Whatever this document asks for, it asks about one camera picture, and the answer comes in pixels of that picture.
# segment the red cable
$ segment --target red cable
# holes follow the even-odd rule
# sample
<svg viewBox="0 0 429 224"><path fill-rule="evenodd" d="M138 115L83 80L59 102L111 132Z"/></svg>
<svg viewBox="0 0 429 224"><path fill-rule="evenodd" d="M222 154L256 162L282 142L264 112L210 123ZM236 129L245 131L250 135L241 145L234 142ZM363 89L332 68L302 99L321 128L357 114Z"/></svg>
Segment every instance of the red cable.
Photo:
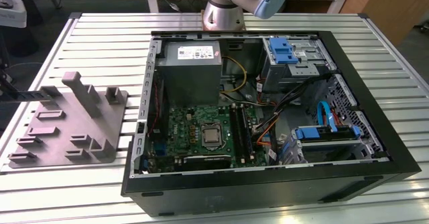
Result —
<svg viewBox="0 0 429 224"><path fill-rule="evenodd" d="M157 83L154 82L155 84L155 109L157 109L157 117L155 117L155 120L154 120L154 123L153 123L153 127L150 128L150 131L149 131L149 134L150 135L154 131L154 128L155 128L155 124L157 124L157 121L158 121L158 116L159 116L159 102L158 102L158 86L157 86Z"/></svg>

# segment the cpu socket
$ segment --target cpu socket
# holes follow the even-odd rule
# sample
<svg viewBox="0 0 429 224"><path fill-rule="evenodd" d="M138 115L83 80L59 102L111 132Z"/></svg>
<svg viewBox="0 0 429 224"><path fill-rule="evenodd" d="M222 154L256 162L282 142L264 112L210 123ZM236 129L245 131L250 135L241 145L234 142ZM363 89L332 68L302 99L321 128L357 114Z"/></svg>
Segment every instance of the cpu socket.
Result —
<svg viewBox="0 0 429 224"><path fill-rule="evenodd" d="M204 124L201 126L202 131L202 146L210 150L216 150L222 146L222 130L220 123Z"/></svg>

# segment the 3d printed holder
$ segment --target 3d printed holder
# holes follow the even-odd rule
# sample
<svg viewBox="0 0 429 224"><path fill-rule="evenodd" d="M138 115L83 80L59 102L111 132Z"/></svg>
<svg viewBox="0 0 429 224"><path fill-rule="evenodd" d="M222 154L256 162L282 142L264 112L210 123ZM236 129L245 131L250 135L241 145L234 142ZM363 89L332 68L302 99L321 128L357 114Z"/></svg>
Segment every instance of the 3d printed holder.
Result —
<svg viewBox="0 0 429 224"><path fill-rule="evenodd" d="M82 84L79 72L66 72L62 82L73 93L42 87L53 100L42 102L27 134L18 139L12 168L99 164L117 158L129 93L118 87L97 92Z"/></svg>

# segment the power supply label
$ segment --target power supply label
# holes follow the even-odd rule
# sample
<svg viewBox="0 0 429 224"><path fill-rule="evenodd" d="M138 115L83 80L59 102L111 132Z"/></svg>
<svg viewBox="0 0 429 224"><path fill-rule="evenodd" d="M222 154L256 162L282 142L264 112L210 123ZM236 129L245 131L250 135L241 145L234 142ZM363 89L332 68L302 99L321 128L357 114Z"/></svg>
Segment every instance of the power supply label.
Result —
<svg viewBox="0 0 429 224"><path fill-rule="evenodd" d="M214 59L213 46L192 46L178 48L180 60L186 59Z"/></svg>

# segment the table leg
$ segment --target table leg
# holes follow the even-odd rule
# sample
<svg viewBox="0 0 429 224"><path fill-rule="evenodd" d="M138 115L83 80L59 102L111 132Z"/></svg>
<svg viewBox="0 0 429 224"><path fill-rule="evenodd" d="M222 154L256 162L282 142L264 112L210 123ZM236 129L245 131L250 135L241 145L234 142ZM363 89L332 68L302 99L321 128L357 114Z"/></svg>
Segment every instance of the table leg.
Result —
<svg viewBox="0 0 429 224"><path fill-rule="evenodd" d="M328 10L328 14L340 13L345 1L347 0L335 0L333 3L331 4L329 10Z"/></svg>
<svg viewBox="0 0 429 224"><path fill-rule="evenodd" d="M159 13L158 0L147 0L149 9L151 13Z"/></svg>

